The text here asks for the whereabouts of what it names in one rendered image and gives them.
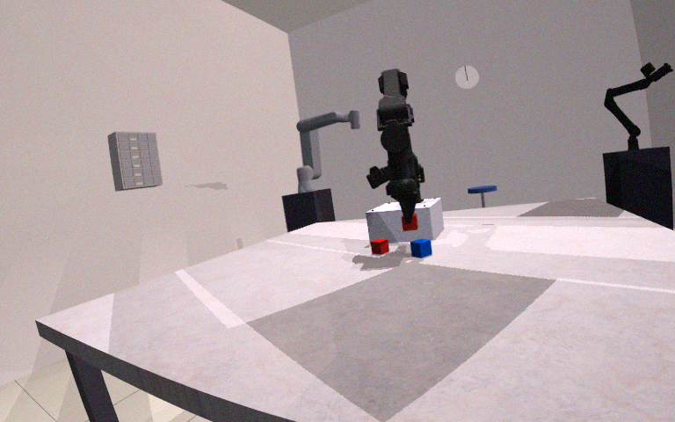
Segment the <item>blue cube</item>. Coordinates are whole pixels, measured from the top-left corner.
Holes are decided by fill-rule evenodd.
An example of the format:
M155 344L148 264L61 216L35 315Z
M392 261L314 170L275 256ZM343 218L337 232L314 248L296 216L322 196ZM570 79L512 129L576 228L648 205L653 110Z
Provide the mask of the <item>blue cube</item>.
M430 239L423 238L411 241L411 256L416 258L425 258L432 255L431 241L432 240Z

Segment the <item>red cube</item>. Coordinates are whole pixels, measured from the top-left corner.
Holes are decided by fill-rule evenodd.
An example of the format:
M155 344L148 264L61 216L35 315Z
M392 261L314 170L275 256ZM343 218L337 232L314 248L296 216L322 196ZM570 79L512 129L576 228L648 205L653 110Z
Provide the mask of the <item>red cube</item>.
M372 253L376 255L383 255L388 250L388 239L377 239L371 242Z
M406 223L404 217L402 216L402 225L403 231L411 231L418 229L417 214L413 214L411 223Z

